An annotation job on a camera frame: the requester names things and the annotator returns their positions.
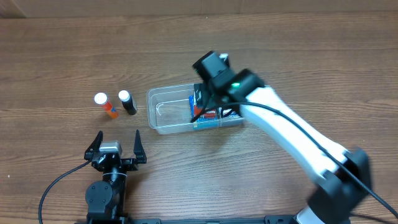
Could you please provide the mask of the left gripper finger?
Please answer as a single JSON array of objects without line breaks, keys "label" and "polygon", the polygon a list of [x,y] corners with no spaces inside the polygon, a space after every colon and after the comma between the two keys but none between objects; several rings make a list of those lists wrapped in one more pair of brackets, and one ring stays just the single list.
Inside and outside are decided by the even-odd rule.
[{"label": "left gripper finger", "polygon": [[103,141],[103,132],[99,131],[94,141],[89,145],[87,150],[85,151],[84,160],[92,161],[94,155],[99,152],[100,145]]},{"label": "left gripper finger", "polygon": [[141,142],[141,135],[139,130],[136,130],[135,140],[134,140],[134,155],[136,156],[136,163],[137,164],[146,164],[147,163],[147,156],[144,151],[142,142]]}]

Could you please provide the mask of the white blue medicine box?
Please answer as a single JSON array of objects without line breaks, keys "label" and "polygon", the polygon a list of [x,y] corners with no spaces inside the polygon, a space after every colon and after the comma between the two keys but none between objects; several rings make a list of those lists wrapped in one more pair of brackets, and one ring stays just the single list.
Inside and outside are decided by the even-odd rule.
[{"label": "white blue medicine box", "polygon": [[241,116],[231,108],[219,108],[218,110],[221,119],[241,118]]}]

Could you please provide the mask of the red medicine box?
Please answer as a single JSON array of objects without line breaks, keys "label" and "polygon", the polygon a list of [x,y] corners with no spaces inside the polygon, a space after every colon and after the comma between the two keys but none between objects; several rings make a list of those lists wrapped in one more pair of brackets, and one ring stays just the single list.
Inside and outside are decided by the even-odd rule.
[{"label": "red medicine box", "polygon": [[203,112],[203,110],[207,110],[213,105],[214,105],[213,99],[207,92],[196,90],[194,92],[193,104],[192,104],[193,117],[200,115],[197,121],[216,119],[217,117],[216,110],[209,110]]}]

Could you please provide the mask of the black bottle white cap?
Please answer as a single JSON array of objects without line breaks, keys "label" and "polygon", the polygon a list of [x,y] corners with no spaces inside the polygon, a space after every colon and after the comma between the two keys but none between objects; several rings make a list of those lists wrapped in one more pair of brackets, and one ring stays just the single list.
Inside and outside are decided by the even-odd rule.
[{"label": "black bottle white cap", "polygon": [[129,115],[135,115],[137,113],[136,102],[127,90],[121,90],[118,93],[118,97]]}]

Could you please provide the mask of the orange bottle white cap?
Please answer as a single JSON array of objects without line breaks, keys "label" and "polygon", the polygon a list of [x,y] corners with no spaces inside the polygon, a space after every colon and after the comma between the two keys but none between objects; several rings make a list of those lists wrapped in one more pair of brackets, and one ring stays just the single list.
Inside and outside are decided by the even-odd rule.
[{"label": "orange bottle white cap", "polygon": [[116,108],[108,101],[108,96],[105,93],[97,93],[94,96],[94,101],[97,105],[100,105],[102,109],[112,118],[118,118],[119,114],[116,111]]}]

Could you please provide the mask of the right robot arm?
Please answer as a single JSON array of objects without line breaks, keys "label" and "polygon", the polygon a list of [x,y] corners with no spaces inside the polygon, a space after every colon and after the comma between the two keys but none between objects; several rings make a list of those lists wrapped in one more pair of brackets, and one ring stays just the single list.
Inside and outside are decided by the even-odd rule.
[{"label": "right robot arm", "polygon": [[216,105],[235,110],[286,150],[315,184],[294,223],[348,223],[371,189],[369,157],[328,139],[290,109],[274,89],[245,68],[210,51],[193,64]]}]

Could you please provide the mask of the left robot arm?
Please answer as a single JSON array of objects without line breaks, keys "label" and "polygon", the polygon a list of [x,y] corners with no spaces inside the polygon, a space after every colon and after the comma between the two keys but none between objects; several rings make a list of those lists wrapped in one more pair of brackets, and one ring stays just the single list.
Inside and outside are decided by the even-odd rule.
[{"label": "left robot arm", "polygon": [[122,152],[119,141],[103,140],[102,131],[85,151],[84,159],[103,174],[85,193],[87,223],[132,223],[130,214],[124,211],[127,173],[139,170],[139,165],[147,162],[139,131],[134,140],[135,156],[123,158]]}]

